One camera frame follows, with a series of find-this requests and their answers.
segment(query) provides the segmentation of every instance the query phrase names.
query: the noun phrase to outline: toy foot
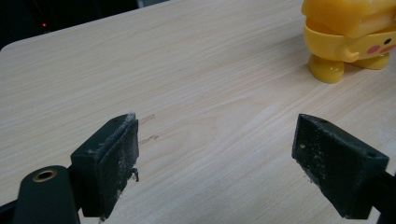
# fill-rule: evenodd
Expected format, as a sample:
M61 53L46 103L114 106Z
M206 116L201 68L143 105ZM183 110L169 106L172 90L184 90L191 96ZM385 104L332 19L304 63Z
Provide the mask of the toy foot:
M333 84L341 80L344 74L344 63L330 61L311 55L308 61L311 74L319 81Z
M377 70L377 69L383 69L385 66L387 66L388 61L389 61L389 54L386 53L386 54L378 55L374 58L358 60L351 64L361 68Z

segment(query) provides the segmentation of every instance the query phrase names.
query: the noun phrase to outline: wooden table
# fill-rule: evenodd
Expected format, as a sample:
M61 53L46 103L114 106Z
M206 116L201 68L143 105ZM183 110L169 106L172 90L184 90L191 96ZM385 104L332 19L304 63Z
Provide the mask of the wooden table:
M2 49L0 204L134 111L141 181L106 223L376 223L374 209L340 218L291 145L298 114L314 115L390 156L394 174L396 60L317 81L301 3L175 0Z

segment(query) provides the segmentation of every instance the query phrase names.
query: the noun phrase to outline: metal screw hole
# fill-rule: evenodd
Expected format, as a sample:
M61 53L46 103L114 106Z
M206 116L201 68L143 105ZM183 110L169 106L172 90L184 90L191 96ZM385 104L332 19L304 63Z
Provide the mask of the metal screw hole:
M33 181L35 181L36 183L44 182L49 179L52 179L53 177L56 176L56 174L57 174L56 170L42 171L42 172L38 173L37 175L35 175L35 177L33 177Z

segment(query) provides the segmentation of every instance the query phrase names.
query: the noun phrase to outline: yellow toy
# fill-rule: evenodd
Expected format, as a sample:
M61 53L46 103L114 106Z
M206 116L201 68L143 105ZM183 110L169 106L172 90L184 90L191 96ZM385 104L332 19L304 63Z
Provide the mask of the yellow toy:
M308 68L318 80L338 82L344 63L382 69L396 48L396 0L304 0Z

